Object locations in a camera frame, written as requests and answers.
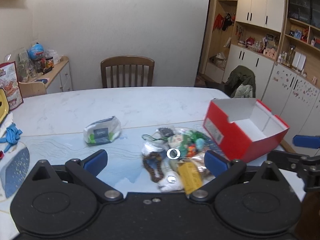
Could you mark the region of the silver foil snack bag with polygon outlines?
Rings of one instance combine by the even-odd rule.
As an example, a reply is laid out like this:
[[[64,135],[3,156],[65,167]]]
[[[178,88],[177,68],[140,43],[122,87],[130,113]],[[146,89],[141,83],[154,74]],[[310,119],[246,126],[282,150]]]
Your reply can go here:
[[[205,152],[202,151],[193,157],[191,157],[189,160],[196,166],[200,176],[204,180],[212,180],[215,177],[211,174],[211,172],[206,168],[204,164],[204,156]]]

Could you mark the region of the yellow small carton box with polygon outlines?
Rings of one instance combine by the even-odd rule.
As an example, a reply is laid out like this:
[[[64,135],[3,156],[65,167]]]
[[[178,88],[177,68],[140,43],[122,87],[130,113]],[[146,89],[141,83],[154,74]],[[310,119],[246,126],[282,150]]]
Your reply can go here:
[[[178,174],[180,175],[185,194],[187,195],[190,195],[203,185],[197,167],[191,162],[181,164],[178,167]]]

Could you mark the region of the teal egg-shaped keychain toy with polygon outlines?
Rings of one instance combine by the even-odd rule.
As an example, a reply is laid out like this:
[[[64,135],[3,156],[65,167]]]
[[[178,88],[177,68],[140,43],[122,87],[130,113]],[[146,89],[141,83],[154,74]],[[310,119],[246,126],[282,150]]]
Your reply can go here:
[[[203,138],[196,139],[195,146],[198,151],[202,151],[205,146],[205,140]]]

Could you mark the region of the orange red figurine keychain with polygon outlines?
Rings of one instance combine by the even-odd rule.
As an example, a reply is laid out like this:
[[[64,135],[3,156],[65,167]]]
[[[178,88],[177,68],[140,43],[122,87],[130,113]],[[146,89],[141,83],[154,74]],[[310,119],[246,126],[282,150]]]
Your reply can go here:
[[[188,153],[186,155],[187,158],[192,158],[194,155],[197,154],[196,146],[193,144],[188,147]]]

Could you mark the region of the bag of black small parts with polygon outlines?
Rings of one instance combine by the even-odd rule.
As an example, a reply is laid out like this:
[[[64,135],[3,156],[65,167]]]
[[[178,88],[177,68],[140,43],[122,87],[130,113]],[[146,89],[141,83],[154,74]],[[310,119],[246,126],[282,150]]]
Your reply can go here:
[[[160,127],[158,128],[158,132],[163,138],[169,138],[175,135],[175,132],[168,127]]]

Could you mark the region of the green cartoon plush pouch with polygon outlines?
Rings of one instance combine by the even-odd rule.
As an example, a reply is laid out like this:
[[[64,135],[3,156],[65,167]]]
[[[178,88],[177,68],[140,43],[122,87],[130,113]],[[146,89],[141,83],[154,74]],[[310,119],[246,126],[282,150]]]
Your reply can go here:
[[[168,138],[170,148],[176,148],[180,151],[181,157],[186,157],[188,147],[195,145],[196,139],[201,138],[199,133],[193,130],[181,131],[176,135]]]

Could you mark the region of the red cardboard shoe box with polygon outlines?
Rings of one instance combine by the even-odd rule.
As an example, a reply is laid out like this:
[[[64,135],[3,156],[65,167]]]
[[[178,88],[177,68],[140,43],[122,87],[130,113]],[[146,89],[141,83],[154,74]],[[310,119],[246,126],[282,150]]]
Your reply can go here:
[[[254,98],[213,99],[203,127],[228,159],[246,163],[274,150],[290,128]]]

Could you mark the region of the green jacket on chair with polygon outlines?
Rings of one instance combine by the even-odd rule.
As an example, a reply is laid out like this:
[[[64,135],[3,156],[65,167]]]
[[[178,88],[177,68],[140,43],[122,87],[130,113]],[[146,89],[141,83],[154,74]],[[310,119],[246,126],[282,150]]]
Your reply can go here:
[[[255,98],[255,74],[249,68],[239,65],[231,71],[225,82],[225,93],[231,98]]]

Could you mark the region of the white sideboard cabinet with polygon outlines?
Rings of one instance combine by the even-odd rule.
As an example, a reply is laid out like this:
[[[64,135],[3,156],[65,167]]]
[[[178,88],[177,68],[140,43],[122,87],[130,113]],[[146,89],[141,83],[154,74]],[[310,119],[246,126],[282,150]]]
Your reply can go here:
[[[45,84],[47,94],[70,92],[73,90],[69,58],[61,57],[60,63],[46,74],[39,73],[37,77],[31,78],[28,82],[42,82]]]

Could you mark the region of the light wooden child chair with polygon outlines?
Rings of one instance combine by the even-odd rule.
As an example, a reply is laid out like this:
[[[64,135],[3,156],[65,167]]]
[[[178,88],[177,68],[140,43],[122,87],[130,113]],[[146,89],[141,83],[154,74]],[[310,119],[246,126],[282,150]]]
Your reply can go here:
[[[42,82],[20,82],[19,88],[23,99],[47,94],[45,84]]]

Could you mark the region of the yellow tissue box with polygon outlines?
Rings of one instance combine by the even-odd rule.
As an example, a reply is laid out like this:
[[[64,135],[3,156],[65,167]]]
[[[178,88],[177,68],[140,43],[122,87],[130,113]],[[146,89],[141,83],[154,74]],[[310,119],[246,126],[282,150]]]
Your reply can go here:
[[[9,113],[9,103],[3,88],[0,88],[0,124],[4,121]]]

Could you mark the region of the brown wooden chair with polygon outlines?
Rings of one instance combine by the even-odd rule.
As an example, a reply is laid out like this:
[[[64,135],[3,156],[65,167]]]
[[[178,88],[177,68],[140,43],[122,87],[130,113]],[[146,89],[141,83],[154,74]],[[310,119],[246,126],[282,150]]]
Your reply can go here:
[[[100,63],[103,88],[151,87],[155,62],[143,56],[115,56]]]

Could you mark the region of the red snack package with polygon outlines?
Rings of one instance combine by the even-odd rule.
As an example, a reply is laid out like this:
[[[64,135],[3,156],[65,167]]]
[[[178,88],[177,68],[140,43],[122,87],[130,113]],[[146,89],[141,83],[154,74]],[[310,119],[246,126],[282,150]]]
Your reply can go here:
[[[4,90],[8,100],[9,110],[15,110],[23,103],[21,90],[18,84],[16,63],[6,62],[1,64],[1,88]]]

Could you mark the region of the blue globe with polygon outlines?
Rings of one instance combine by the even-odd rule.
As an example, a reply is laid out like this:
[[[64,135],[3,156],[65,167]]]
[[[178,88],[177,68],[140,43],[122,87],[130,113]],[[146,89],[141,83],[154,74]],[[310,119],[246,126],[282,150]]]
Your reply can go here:
[[[28,55],[31,60],[37,60],[37,58],[44,54],[44,48],[41,44],[36,43],[32,45],[28,50]]]

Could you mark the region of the white wall cabinet unit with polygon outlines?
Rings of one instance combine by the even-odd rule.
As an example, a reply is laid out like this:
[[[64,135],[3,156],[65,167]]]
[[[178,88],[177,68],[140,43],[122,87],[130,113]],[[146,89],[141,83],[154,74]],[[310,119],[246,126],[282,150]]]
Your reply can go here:
[[[223,66],[208,64],[213,79],[226,83],[237,66],[255,75],[255,96],[295,135],[319,135],[319,29],[292,9],[311,16],[316,0],[217,0],[210,51],[224,53]]]

